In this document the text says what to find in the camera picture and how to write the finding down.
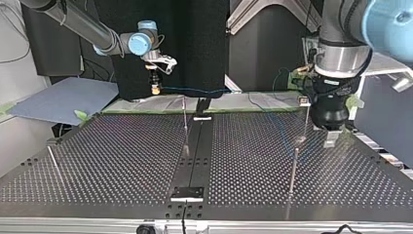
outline black cable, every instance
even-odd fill
[[[14,59],[11,59],[11,60],[0,61],[0,64],[4,64],[4,63],[9,63],[9,62],[14,62],[14,61],[22,60],[22,59],[26,58],[29,53],[30,53],[30,46],[27,47],[27,51],[26,51],[26,53],[25,53],[23,56],[21,56],[21,57],[19,57],[19,58],[14,58]]]
[[[353,228],[347,224],[344,224],[343,226],[341,226],[337,231],[335,232],[322,232],[321,234],[340,234],[343,232],[343,230],[347,228],[349,229],[350,232],[355,233],[355,234],[362,234],[361,232],[355,231],[353,230]]]
[[[353,35],[350,29],[350,20],[352,19],[353,15],[355,14],[355,11],[358,7],[358,5],[360,4],[360,0],[355,0],[352,4],[352,6],[350,7],[350,10],[347,12],[346,14],[346,18],[344,20],[344,31],[346,32],[347,35],[350,35],[350,37],[359,42]]]
[[[110,79],[110,73],[109,73],[109,71],[108,71],[106,68],[104,68],[102,65],[96,63],[95,61],[89,60],[89,59],[87,59],[87,58],[83,58],[83,60],[86,61],[86,62],[90,62],[90,63],[94,64],[95,66],[99,67],[100,69],[102,69],[102,70],[106,73],[106,75],[107,75],[107,80]]]
[[[63,11],[64,15],[67,16],[67,3],[66,0],[60,0],[61,10]]]
[[[183,209],[183,215],[182,215],[182,233],[186,234],[186,226],[185,226],[185,213],[186,213],[186,203],[185,203],[185,208]]]
[[[351,80],[349,82],[347,82],[346,84],[344,84],[344,85],[342,85],[342,86],[340,86],[336,89],[330,90],[326,93],[317,94],[317,96],[318,97],[325,97],[325,96],[332,95],[336,92],[342,91],[344,88],[347,88],[347,87],[353,85],[354,82],[359,81],[359,79],[361,78],[361,75],[367,70],[368,65],[370,65],[370,62],[371,62],[372,59],[373,59],[373,50],[370,49],[370,51],[368,52],[367,59],[365,60],[365,62],[362,65],[362,69],[358,72],[358,74],[354,78],[351,78]]]
[[[307,11],[307,16],[306,16],[306,24],[305,24],[305,35],[304,35],[304,50],[306,50],[306,52],[304,53],[304,55],[306,55],[308,52],[308,48],[307,48],[307,27],[309,25],[309,18],[310,18],[310,13],[313,9],[313,3],[310,1],[310,7],[309,10]]]
[[[342,20],[344,4],[346,4],[346,0],[341,0],[340,9],[338,10],[338,22],[339,22],[339,24],[340,24],[341,30],[342,30],[343,32],[346,32],[346,31],[344,30],[343,20]]]

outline white surface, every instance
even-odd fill
[[[2,0],[18,12],[19,1]],[[2,8],[4,13],[20,27],[19,20]],[[0,16],[0,61],[16,59],[27,50],[27,42],[12,30]],[[22,100],[47,87],[45,78],[38,76],[33,57],[9,63],[0,63],[0,105]],[[52,137],[51,124],[40,121],[0,116],[0,176],[14,168],[21,160],[40,151]]]
[[[0,177],[40,152],[53,137],[52,123],[14,117],[0,124]]]
[[[20,12],[19,1],[2,0]],[[2,8],[3,12],[20,27],[19,20]],[[16,59],[23,56],[27,50],[27,42],[10,27],[0,16],[0,60]],[[0,105],[27,98],[47,87],[45,78],[38,76],[31,53],[24,59],[0,63]]]

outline green tape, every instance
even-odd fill
[[[7,112],[13,108],[16,104],[13,102],[9,102],[3,105],[0,105],[0,116],[1,115],[7,115]]]

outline metal rod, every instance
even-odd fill
[[[51,1],[20,0],[20,2],[29,8],[38,10],[50,4]],[[67,16],[64,15],[58,3],[55,3],[50,9],[45,10],[44,13],[102,50],[114,47],[113,45],[116,44],[116,39],[107,26],[92,18],[70,0],[66,0],[66,5]]]
[[[50,155],[51,155],[51,157],[52,157],[53,164],[55,165],[55,167],[58,168],[57,161],[56,161],[56,159],[55,159],[55,154],[53,153],[52,148],[51,148],[50,146],[48,146],[48,150],[49,150],[49,153],[50,153]]]
[[[294,161],[292,162],[292,172],[291,172],[291,182],[289,184],[289,194],[292,195],[294,193],[294,181],[295,181],[295,174],[297,171],[297,160],[298,160],[298,148],[294,150]]]

